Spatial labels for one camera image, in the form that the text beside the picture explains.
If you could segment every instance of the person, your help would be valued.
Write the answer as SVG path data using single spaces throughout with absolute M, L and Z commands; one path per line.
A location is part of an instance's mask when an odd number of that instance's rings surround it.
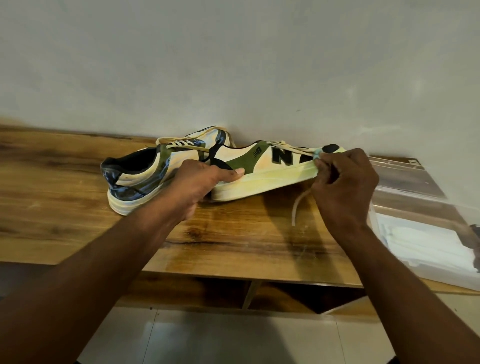
M 480 338 L 367 225 L 378 175 L 361 149 L 321 154 L 312 194 L 352 261 L 400 363 L 480 363 Z M 330 176 L 336 170 L 337 179 Z M 75 362 L 170 231 L 242 170 L 186 160 L 168 188 L 45 275 L 0 301 L 1 363 Z

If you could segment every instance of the floor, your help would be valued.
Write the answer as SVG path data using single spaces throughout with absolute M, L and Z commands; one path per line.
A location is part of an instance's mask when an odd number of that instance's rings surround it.
M 480 334 L 480 297 L 439 295 Z M 82 364 L 386 364 L 380 323 L 115 307 L 82 352 Z

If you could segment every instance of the person's left hand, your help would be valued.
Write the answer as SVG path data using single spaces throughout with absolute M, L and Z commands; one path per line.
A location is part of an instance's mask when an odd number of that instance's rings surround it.
M 233 182 L 243 176 L 245 170 L 223 170 L 217 166 L 209 166 L 193 159 L 184 160 L 177 170 L 165 193 L 171 195 L 173 201 L 186 206 L 184 220 L 193 216 L 197 203 L 202 200 L 219 182 Z

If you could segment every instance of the transparent plastic container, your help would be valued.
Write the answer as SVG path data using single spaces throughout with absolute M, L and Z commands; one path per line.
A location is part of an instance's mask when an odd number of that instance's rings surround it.
M 476 271 L 416 259 L 400 260 L 419 277 L 480 291 L 480 238 L 462 217 L 474 216 L 477 224 L 480 224 L 480 209 L 449 201 L 421 166 L 380 158 L 371 158 L 371 161 L 380 176 L 369 214 L 372 229 L 378 238 L 388 248 L 377 214 L 455 231 L 461 244 L 473 250 L 475 258 L 472 269 L 476 268 Z

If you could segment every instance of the white shoe sole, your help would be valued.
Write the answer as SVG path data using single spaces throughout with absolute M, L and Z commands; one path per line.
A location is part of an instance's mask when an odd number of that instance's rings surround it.
M 119 200 L 112 195 L 109 189 L 107 192 L 108 204 L 110 205 L 112 210 L 115 211 L 117 214 L 126 216 L 136 208 L 140 207 L 143 204 L 146 204 L 148 201 L 150 201 L 152 198 L 158 195 L 165 187 L 169 185 L 169 181 L 170 180 L 163 182 L 157 188 L 155 188 L 152 192 L 150 192 L 148 195 L 140 197 L 133 201 Z
M 231 201 L 261 194 L 265 191 L 314 178 L 317 173 L 318 169 L 313 161 L 286 166 L 280 170 L 249 173 L 235 182 L 218 183 L 212 190 L 212 201 Z

